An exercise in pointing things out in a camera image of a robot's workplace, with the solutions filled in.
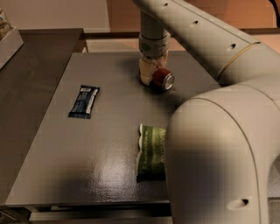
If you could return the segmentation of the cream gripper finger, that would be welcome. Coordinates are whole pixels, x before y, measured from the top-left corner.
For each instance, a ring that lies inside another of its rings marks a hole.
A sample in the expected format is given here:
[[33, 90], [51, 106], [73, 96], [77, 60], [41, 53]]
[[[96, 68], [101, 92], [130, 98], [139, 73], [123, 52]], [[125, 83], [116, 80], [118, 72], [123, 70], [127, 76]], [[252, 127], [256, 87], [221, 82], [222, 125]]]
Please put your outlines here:
[[158, 68], [166, 68], [166, 64], [167, 64], [167, 60], [168, 60], [168, 52], [166, 52], [163, 56], [161, 56], [158, 59], [154, 60], [154, 64], [156, 67]]
[[145, 86], [149, 86], [152, 75], [155, 73], [157, 66], [149, 59], [139, 60], [140, 80]]

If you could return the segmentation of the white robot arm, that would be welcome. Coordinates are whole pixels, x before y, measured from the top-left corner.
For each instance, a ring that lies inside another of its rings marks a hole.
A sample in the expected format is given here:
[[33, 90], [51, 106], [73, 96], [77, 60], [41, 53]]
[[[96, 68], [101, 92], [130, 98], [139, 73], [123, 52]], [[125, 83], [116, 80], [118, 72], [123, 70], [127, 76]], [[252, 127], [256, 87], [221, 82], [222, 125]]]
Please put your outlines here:
[[220, 84], [171, 116], [164, 146], [174, 224], [269, 224], [270, 167], [280, 152], [279, 55], [185, 0], [132, 0], [140, 49], [169, 32]]

